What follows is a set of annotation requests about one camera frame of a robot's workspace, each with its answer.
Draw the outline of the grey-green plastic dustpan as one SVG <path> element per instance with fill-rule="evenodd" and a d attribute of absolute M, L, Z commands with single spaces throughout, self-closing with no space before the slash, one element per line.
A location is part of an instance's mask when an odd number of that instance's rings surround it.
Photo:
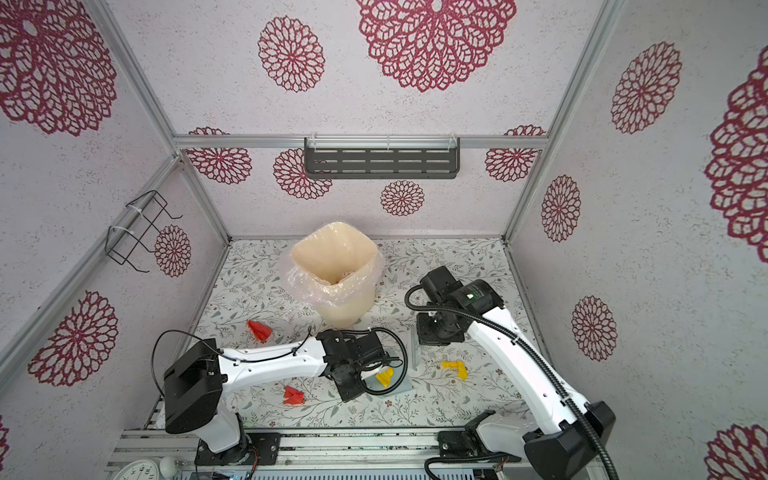
<path fill-rule="evenodd" d="M 390 362 L 381 367 L 373 376 L 363 380 L 364 391 L 373 396 L 389 397 L 413 391 L 409 373 L 413 366 L 413 356 L 408 352 L 396 351 L 393 347 L 384 347 L 386 358 Z"/>

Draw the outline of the yellow paper scrap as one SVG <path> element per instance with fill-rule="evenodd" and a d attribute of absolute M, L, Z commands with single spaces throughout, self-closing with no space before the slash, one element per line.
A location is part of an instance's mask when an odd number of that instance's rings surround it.
<path fill-rule="evenodd" d="M 460 361 L 443 361 L 442 362 L 442 368 L 448 369 L 448 370 L 455 370 L 457 377 L 461 381 L 466 381 L 468 379 L 468 370 L 466 368 L 466 365 Z"/>
<path fill-rule="evenodd" d="M 386 367 L 381 369 L 375 375 L 375 379 L 384 389 L 387 389 L 392 385 L 393 376 L 394 376 L 394 369 L 392 367 Z"/>

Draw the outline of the white bristle hand brush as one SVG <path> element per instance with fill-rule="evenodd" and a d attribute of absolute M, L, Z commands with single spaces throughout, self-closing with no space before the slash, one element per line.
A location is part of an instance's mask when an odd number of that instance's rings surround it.
<path fill-rule="evenodd" d="M 419 367 L 421 362 L 418 332 L 415 327 L 412 327 L 409 329 L 408 355 L 409 355 L 409 370 L 415 371 Z"/>

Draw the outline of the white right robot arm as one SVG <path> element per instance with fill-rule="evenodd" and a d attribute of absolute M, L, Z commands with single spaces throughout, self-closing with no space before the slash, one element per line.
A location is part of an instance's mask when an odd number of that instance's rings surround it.
<path fill-rule="evenodd" d="M 615 413 L 603 401 L 588 401 L 562 378 L 488 282 L 463 284 L 441 266 L 410 288 L 404 303 L 417 314 L 420 345 L 474 341 L 510 379 L 534 420 L 517 423 L 488 410 L 462 431 L 439 433 L 440 453 L 424 463 L 430 478 L 436 476 L 436 463 L 527 461 L 542 479 L 571 479 L 594 459 L 608 478 L 618 478 L 606 448 Z"/>

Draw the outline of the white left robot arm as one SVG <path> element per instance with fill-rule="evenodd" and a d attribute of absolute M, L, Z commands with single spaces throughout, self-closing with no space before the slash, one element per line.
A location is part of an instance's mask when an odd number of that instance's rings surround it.
<path fill-rule="evenodd" d="M 362 394 L 388 395 L 404 381 L 375 390 L 367 379 L 396 366 L 406 369 L 405 343 L 384 327 L 327 329 L 299 342 L 258 349 L 221 348 L 198 338 L 163 375 L 153 378 L 165 405 L 165 431 L 193 434 L 200 466 L 268 464 L 267 449 L 247 433 L 242 416 L 223 397 L 255 385 L 291 378 L 326 378 L 344 402 Z"/>

